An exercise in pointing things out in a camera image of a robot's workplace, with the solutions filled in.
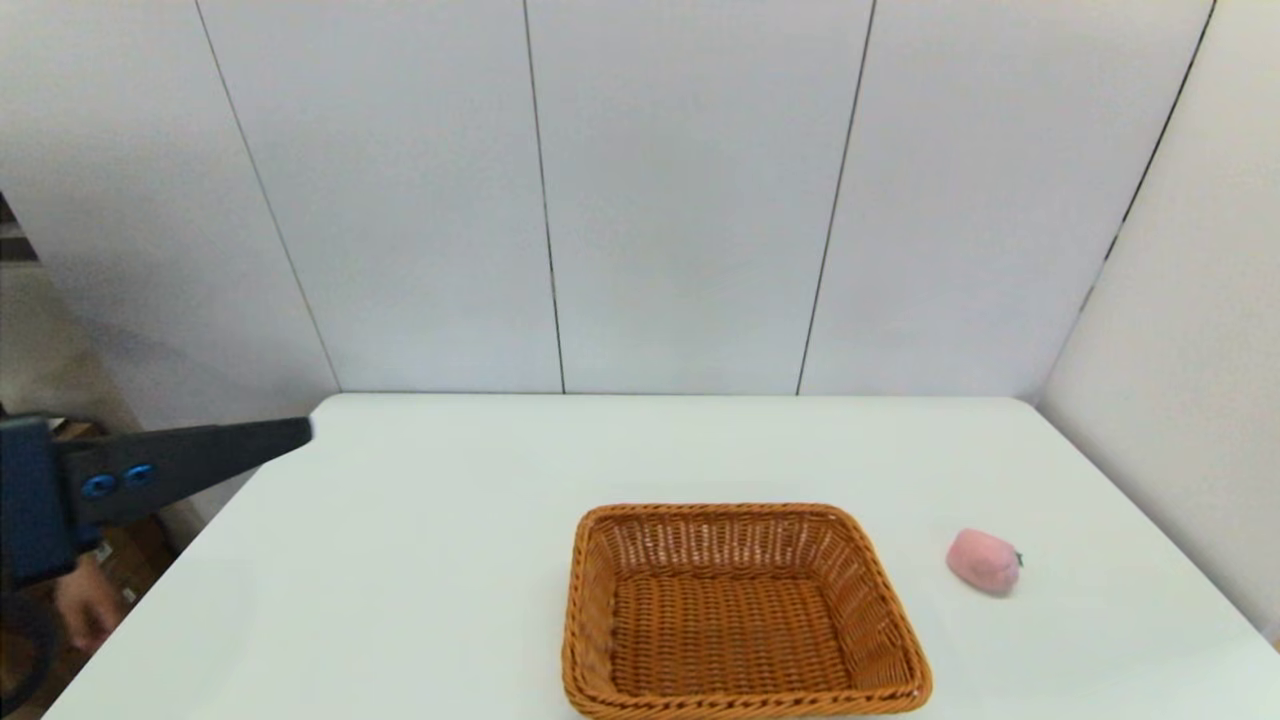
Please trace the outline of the person's bare hand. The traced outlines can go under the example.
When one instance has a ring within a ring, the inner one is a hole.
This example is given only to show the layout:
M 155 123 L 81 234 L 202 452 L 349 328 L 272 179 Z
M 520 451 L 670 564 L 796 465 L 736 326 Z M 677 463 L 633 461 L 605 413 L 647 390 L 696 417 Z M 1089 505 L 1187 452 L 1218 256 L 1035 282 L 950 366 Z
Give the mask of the person's bare hand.
M 83 653 L 100 650 L 125 618 L 119 592 L 92 553 L 54 582 L 54 606 L 70 644 Z

